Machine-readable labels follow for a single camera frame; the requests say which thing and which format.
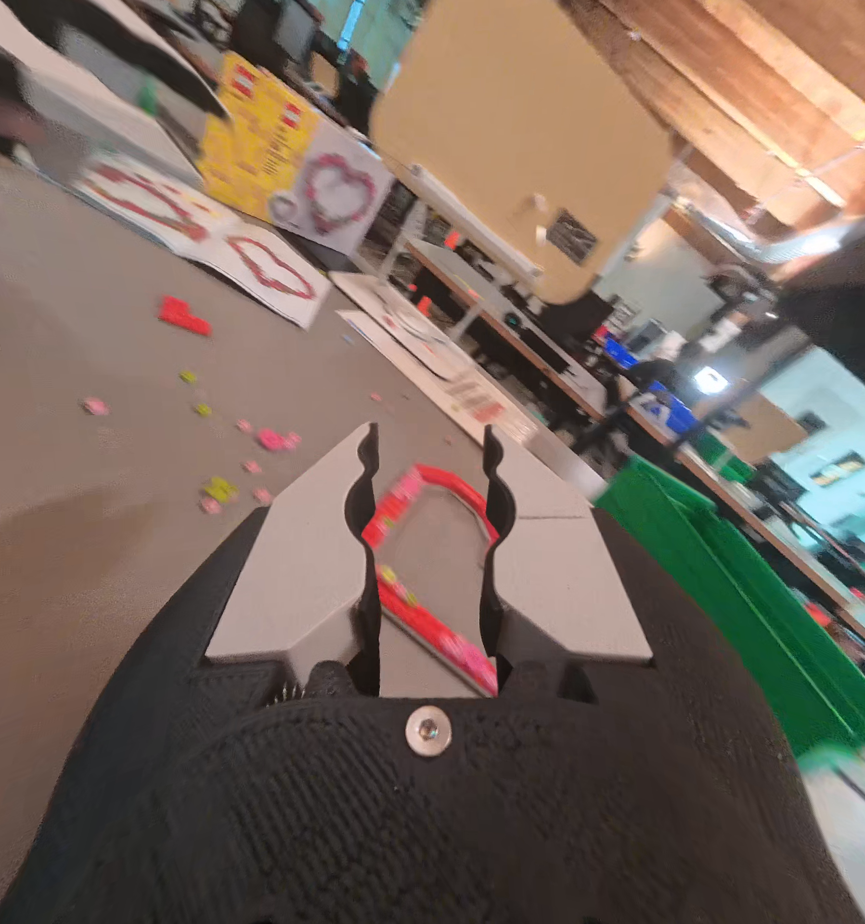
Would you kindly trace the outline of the green plastic bin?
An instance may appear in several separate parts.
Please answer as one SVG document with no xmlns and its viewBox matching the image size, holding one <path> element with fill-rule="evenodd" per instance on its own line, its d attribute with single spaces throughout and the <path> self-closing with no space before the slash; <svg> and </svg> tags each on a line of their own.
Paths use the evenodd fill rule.
<svg viewBox="0 0 865 924">
<path fill-rule="evenodd" d="M 597 506 L 714 622 L 796 753 L 865 744 L 865 676 L 714 502 L 631 456 Z"/>
<path fill-rule="evenodd" d="M 626 590 L 635 595 L 654 666 L 667 686 L 699 722 L 719 728 L 731 741 L 747 733 L 785 735 L 761 687 L 722 632 L 650 553 L 597 506 L 599 500 L 595 507 L 602 536 L 610 541 Z M 824 740 L 796 753 L 786 735 L 785 740 L 795 757 L 821 745 L 865 746 Z"/>
</svg>

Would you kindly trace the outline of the white printed sheet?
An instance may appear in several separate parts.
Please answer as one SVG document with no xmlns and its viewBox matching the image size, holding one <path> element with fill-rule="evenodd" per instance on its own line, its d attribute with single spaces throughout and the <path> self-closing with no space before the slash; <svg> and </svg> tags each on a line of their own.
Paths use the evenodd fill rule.
<svg viewBox="0 0 865 924">
<path fill-rule="evenodd" d="M 391 284 L 361 272 L 331 271 L 330 281 L 413 359 L 444 382 L 469 372 L 472 359 Z"/>
</svg>

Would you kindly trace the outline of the scattered small lego pieces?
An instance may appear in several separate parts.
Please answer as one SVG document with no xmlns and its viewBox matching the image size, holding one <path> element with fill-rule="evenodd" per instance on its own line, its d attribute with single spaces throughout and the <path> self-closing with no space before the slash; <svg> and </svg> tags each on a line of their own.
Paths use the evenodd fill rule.
<svg viewBox="0 0 865 924">
<path fill-rule="evenodd" d="M 178 378 L 191 390 L 192 414 L 203 421 L 215 421 L 215 411 L 200 389 L 197 375 L 191 370 L 183 369 L 179 372 Z M 92 417 L 107 417 L 111 413 L 108 403 L 94 396 L 82 398 L 79 407 Z M 268 427 L 255 427 L 253 422 L 245 418 L 237 418 L 231 424 L 234 431 L 251 440 L 260 451 L 267 454 L 292 453 L 301 443 L 298 433 L 282 433 Z M 227 505 L 238 502 L 240 494 L 240 488 L 230 479 L 211 476 L 198 489 L 197 505 L 205 514 L 216 515 Z M 252 488 L 249 494 L 257 506 L 269 506 L 275 497 L 268 487 L 261 485 Z"/>
</svg>

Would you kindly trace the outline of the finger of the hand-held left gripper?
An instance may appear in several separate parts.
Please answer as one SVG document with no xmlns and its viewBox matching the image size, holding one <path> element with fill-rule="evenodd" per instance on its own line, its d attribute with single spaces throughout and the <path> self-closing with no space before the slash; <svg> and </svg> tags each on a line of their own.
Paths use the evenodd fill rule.
<svg viewBox="0 0 865 924">
<path fill-rule="evenodd" d="M 203 180 L 155 118 L 117 97 L 94 75 L 21 29 L 23 96 L 43 123 L 26 144 L 33 166 L 70 183 L 99 154 L 120 154 L 200 190 Z"/>
<path fill-rule="evenodd" d="M 217 79 L 219 52 L 212 50 L 197 29 L 177 15 L 169 2 L 66 2 L 81 16 L 91 6 L 115 19 L 130 35 L 181 58 L 205 79 Z M 65 26 L 65 55 L 99 79 L 138 78 L 137 64 L 122 59 L 99 38 Z"/>
</svg>

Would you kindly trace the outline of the blue plastic bin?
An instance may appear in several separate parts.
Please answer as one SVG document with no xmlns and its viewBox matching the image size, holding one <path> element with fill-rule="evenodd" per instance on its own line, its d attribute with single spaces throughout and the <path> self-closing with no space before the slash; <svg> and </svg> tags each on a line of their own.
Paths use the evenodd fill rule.
<svg viewBox="0 0 865 924">
<path fill-rule="evenodd" d="M 618 341 L 608 338 L 603 348 L 611 363 L 611 374 L 605 383 L 605 419 L 618 422 L 632 403 L 648 414 L 656 415 L 667 426 L 675 408 L 683 408 L 680 392 L 687 386 L 676 360 L 667 356 L 652 356 L 638 360 Z"/>
</svg>

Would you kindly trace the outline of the red lego plate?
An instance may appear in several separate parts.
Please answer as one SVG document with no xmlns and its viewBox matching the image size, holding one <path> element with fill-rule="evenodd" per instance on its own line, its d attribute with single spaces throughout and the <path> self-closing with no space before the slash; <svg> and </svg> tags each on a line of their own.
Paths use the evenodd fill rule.
<svg viewBox="0 0 865 924">
<path fill-rule="evenodd" d="M 196 316 L 186 301 L 172 295 L 162 298 L 157 318 L 173 328 L 197 336 L 210 338 L 212 334 L 211 324 L 207 320 Z"/>
</svg>

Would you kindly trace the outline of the long workshop table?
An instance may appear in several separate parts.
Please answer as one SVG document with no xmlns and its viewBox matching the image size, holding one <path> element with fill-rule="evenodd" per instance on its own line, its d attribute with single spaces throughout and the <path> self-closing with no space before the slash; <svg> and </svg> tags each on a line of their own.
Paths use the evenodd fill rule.
<svg viewBox="0 0 865 924">
<path fill-rule="evenodd" d="M 849 629 L 865 642 L 865 592 L 843 581 L 819 561 L 791 526 L 746 487 L 725 479 L 689 445 L 675 447 L 677 434 L 658 415 L 629 403 L 627 416 L 661 452 L 658 466 L 715 503 L 755 544 L 768 547 L 832 605 Z"/>
<path fill-rule="evenodd" d="M 405 248 L 423 269 L 448 287 L 471 322 L 486 323 L 588 418 L 597 422 L 604 418 L 603 385 L 534 320 L 518 310 L 495 283 L 448 248 L 416 238 L 407 239 Z"/>
</svg>

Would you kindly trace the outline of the red heart lego frame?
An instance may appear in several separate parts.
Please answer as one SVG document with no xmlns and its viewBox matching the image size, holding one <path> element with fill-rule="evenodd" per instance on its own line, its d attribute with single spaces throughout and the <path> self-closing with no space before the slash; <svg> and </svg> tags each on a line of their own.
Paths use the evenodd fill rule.
<svg viewBox="0 0 865 924">
<path fill-rule="evenodd" d="M 362 532 L 374 556 L 381 609 L 468 687 L 482 697 L 493 698 L 498 694 L 497 670 L 481 647 L 424 607 L 392 567 L 380 560 L 382 547 L 427 488 L 449 493 L 476 518 L 484 537 L 485 552 L 499 537 L 487 517 L 486 500 L 479 492 L 448 470 L 415 464 L 376 503 L 375 512 Z"/>
</svg>

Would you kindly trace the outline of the open lego instruction booklet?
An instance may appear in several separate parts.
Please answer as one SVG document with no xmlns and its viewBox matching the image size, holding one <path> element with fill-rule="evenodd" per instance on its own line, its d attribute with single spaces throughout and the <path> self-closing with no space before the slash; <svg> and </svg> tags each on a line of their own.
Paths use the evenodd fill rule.
<svg viewBox="0 0 865 924">
<path fill-rule="evenodd" d="M 73 189 L 303 330 L 329 293 L 328 278 L 280 235 L 132 157 L 91 157 Z"/>
</svg>

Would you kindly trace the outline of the yellow lego set box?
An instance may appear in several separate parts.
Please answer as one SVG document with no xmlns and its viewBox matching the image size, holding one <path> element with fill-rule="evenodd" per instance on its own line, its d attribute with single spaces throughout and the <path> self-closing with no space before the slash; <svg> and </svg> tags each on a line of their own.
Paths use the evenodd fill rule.
<svg viewBox="0 0 865 924">
<path fill-rule="evenodd" d="M 197 161 L 209 197 L 353 258 L 392 188 L 380 156 L 236 52 L 217 95 L 230 118 L 207 118 Z"/>
</svg>

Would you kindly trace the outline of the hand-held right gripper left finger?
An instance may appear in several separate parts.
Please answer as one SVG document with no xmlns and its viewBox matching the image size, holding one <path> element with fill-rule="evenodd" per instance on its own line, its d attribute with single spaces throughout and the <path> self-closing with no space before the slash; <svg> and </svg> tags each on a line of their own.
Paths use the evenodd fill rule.
<svg viewBox="0 0 865 924">
<path fill-rule="evenodd" d="M 273 662 L 307 679 L 318 663 L 363 655 L 378 678 L 380 601 L 363 534 L 379 462 L 379 426 L 362 424 L 272 500 L 207 660 Z"/>
</svg>

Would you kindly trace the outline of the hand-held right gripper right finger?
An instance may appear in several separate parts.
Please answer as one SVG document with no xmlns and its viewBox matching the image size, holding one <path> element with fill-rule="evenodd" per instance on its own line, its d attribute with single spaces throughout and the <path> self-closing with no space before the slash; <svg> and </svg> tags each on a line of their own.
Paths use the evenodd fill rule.
<svg viewBox="0 0 865 924">
<path fill-rule="evenodd" d="M 484 564 L 479 631 L 485 652 L 515 666 L 653 658 L 588 492 L 563 479 L 503 428 L 484 432 L 486 518 L 497 537 Z"/>
</svg>

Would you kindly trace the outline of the large cardboard panel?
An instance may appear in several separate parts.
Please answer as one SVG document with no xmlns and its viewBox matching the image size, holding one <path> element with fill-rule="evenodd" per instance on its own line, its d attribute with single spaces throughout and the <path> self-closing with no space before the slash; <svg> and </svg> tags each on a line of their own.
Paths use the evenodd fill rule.
<svg viewBox="0 0 865 924">
<path fill-rule="evenodd" d="M 369 137 L 547 303 L 591 286 L 673 162 L 667 130 L 556 2 L 432 2 Z"/>
</svg>

